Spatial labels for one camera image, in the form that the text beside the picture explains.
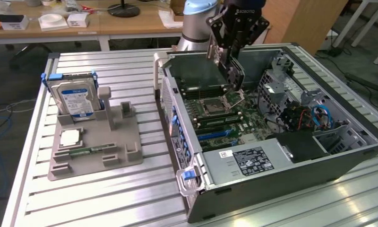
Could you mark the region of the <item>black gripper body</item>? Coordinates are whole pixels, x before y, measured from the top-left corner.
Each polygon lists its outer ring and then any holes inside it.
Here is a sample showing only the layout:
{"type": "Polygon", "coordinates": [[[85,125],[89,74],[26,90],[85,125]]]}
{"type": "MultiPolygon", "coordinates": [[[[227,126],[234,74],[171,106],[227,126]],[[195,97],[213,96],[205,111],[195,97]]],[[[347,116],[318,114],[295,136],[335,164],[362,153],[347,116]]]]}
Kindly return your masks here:
{"type": "Polygon", "coordinates": [[[261,17],[265,0],[225,0],[222,19],[227,32],[247,32],[261,17]]]}

